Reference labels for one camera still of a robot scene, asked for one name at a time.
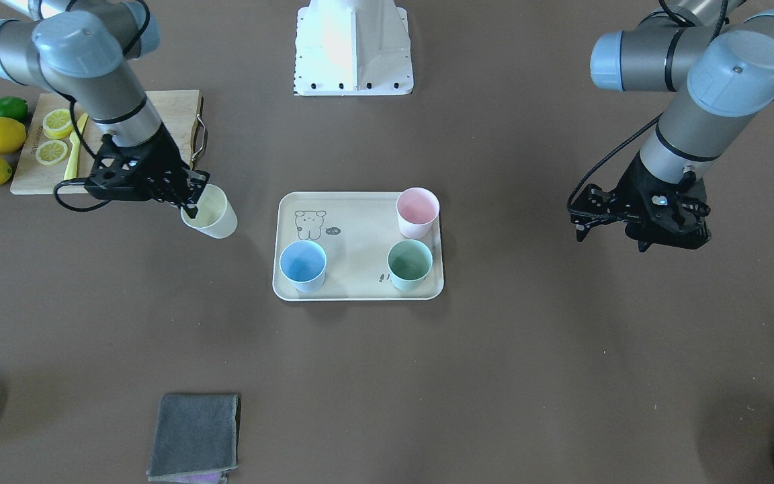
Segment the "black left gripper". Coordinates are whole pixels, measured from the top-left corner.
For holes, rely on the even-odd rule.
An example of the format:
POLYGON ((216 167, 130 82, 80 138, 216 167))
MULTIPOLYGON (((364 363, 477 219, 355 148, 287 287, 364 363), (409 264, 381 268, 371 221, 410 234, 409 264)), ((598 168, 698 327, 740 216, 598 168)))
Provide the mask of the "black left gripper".
POLYGON ((645 168, 636 154, 615 189, 586 185, 567 202, 576 240, 583 242, 593 227, 627 218, 626 235, 639 251, 653 244, 697 250, 712 238, 705 218, 710 213, 703 180, 686 175, 685 185, 669 184, 645 168))

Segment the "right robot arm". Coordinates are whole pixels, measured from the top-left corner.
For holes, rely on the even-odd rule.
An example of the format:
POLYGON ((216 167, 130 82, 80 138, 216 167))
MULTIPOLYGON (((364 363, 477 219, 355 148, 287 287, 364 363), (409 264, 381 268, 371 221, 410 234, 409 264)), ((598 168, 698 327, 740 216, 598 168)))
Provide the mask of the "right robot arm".
POLYGON ((90 174, 73 184, 99 205, 168 202, 195 218, 209 174, 182 159, 128 64, 159 45, 147 6, 28 1, 15 8, 33 21, 0 19, 0 77, 80 104, 101 131, 90 174))

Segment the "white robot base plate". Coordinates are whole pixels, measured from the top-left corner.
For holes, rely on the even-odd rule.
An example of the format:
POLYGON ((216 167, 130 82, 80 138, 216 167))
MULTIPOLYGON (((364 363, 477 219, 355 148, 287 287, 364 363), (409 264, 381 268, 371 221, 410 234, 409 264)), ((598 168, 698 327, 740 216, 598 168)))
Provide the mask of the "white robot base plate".
POLYGON ((393 1, 311 1, 297 12, 293 93, 412 93, 408 26, 406 9, 393 1))

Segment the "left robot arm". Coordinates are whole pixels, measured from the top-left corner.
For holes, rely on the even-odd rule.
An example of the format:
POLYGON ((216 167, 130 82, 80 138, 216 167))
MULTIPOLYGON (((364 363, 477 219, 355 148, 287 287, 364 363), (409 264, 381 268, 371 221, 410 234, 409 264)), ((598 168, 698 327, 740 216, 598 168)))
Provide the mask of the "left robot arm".
POLYGON ((626 224, 639 251, 696 250, 710 241, 703 176, 759 110, 774 101, 774 9, 726 24, 738 1, 661 1, 630 31, 598 39, 591 79, 609 91, 669 91, 666 110, 613 190, 587 179, 567 209, 583 241, 626 224))

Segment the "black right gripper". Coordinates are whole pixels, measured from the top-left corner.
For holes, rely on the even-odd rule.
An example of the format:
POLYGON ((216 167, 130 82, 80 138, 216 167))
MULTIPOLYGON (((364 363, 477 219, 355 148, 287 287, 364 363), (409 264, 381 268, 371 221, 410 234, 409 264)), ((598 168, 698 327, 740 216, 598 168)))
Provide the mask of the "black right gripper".
POLYGON ((84 188, 101 201, 170 202, 190 218, 211 175, 188 169, 174 138, 164 125, 135 147, 117 146, 110 134, 101 136, 84 188))

